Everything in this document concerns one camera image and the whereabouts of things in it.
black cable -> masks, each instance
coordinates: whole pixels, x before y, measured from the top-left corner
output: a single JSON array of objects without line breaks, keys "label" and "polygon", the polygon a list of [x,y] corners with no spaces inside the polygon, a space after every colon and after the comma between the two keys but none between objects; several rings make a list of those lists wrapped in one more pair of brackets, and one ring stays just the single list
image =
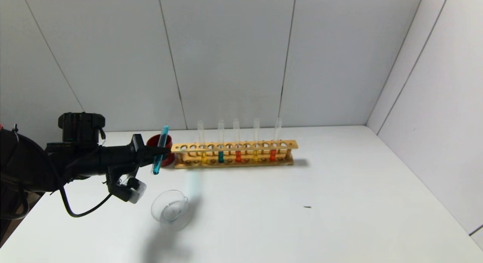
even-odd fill
[{"label": "black cable", "polygon": [[482,229],[483,228],[483,225],[480,225],[480,227],[476,228],[475,230],[473,230],[473,232],[471,232],[469,235],[471,237],[471,235],[473,235],[474,233],[478,232],[478,230]]},{"label": "black cable", "polygon": [[[95,150],[91,151],[86,156],[92,155],[100,147],[101,146],[98,146],[97,148],[95,148]],[[45,154],[45,152],[43,154],[43,157],[48,160],[48,156],[47,156],[47,154]],[[81,160],[81,158],[78,158],[77,160],[73,161],[69,165],[72,166],[72,165],[74,165],[74,163],[77,163],[79,160]],[[74,217],[74,218],[80,218],[80,217],[83,217],[85,215],[88,215],[89,213],[92,213],[96,209],[100,208],[100,206],[102,206],[112,196],[112,194],[108,194],[100,203],[97,204],[97,206],[91,208],[90,210],[88,210],[88,211],[86,211],[84,213],[76,214],[76,213],[72,212],[71,206],[69,205],[69,200],[67,199],[67,194],[65,193],[65,189],[64,189],[64,186],[62,185],[62,181],[61,181],[60,175],[57,173],[57,169],[54,167],[54,165],[52,164],[52,162],[50,162],[50,160],[48,160],[48,164],[50,164],[50,167],[52,168],[52,172],[54,173],[55,181],[56,181],[57,187],[58,187],[58,189],[60,191],[60,196],[62,196],[62,202],[64,203],[65,210],[72,217]]]},{"label": "black cable", "polygon": [[23,210],[20,214],[10,214],[10,213],[2,213],[0,218],[3,220],[21,220],[25,218],[25,216],[30,211],[29,201],[27,201],[27,196],[25,195],[24,187],[22,184],[18,184],[18,196],[20,201],[22,201]]},{"label": "black cable", "polygon": [[94,212],[96,209],[100,208],[100,206],[102,206],[112,196],[112,194],[108,194],[97,206],[91,208],[90,210],[84,213],[76,214],[72,212],[71,206],[69,206],[69,201],[67,200],[67,194],[65,194],[64,187],[61,187],[59,191],[60,191],[60,196],[62,196],[62,201],[64,202],[65,210],[67,210],[67,213],[69,213],[69,215],[71,215],[74,218],[80,218],[85,215],[88,215],[89,213]]},{"label": "black cable", "polygon": [[17,146],[18,146],[18,143],[19,143],[17,124],[14,125],[14,128],[12,129],[12,132],[15,134],[15,137],[17,138],[17,143],[15,143],[14,149],[10,152],[10,155],[9,155],[9,157],[7,159],[7,162],[5,163],[5,165],[2,168],[2,170],[4,170],[5,168],[7,168],[8,165],[10,164],[10,161],[12,161],[12,157],[14,157],[15,151],[17,150]]}]

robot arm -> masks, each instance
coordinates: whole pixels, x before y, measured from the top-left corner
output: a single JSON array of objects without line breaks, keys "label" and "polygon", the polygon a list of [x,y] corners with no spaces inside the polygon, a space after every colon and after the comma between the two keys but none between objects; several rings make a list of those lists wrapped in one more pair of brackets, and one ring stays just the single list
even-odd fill
[{"label": "robot arm", "polygon": [[[62,128],[62,142],[49,143],[42,150],[31,139],[18,134],[16,129],[0,131],[1,180],[12,189],[26,191],[59,190],[67,212],[81,217],[114,195],[123,201],[136,203],[146,185],[136,179],[139,167],[152,164],[158,155],[170,153],[168,148],[145,146],[140,134],[132,136],[125,146],[105,147],[98,144],[105,119],[100,114],[65,113],[58,121]],[[73,180],[106,175],[109,196],[92,210],[74,214],[70,210],[64,185]],[[120,182],[123,175],[128,180]]]}]

test tube rack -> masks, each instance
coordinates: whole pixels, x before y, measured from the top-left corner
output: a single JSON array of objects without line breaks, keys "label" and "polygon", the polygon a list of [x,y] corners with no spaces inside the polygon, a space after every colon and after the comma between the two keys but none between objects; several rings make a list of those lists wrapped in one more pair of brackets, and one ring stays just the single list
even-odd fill
[{"label": "test tube rack", "polygon": [[[171,152],[176,155],[175,169],[190,169],[293,165],[292,149],[298,149],[295,140],[244,141],[238,147],[234,142],[226,142],[222,148],[213,142],[205,147],[200,147],[199,143],[178,143],[173,144]],[[270,160],[273,150],[276,150],[275,160]],[[236,162],[236,151],[241,151],[241,162]],[[223,163],[218,161],[218,152],[224,153]],[[204,162],[202,153],[206,153]]]}]

orange liquid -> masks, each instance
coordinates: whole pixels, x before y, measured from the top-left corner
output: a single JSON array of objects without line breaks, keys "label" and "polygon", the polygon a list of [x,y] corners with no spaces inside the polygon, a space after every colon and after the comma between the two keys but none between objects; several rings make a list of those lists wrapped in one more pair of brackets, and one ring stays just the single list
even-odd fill
[{"label": "orange liquid", "polygon": [[277,150],[270,150],[270,161],[276,161]]},{"label": "orange liquid", "polygon": [[241,161],[242,161],[242,160],[241,160],[241,158],[242,158],[242,157],[241,157],[241,155],[242,155],[242,154],[241,154],[241,151],[236,151],[236,152],[235,152],[235,154],[236,154],[235,161],[236,161],[236,162],[241,162]]}]

yellow liquid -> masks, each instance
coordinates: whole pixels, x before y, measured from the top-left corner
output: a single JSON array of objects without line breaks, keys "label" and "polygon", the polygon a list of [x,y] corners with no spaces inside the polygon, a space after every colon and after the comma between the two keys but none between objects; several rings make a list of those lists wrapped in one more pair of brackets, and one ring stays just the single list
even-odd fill
[{"label": "yellow liquid", "polygon": [[206,158],[206,153],[202,152],[202,163],[208,163],[208,159]]}]

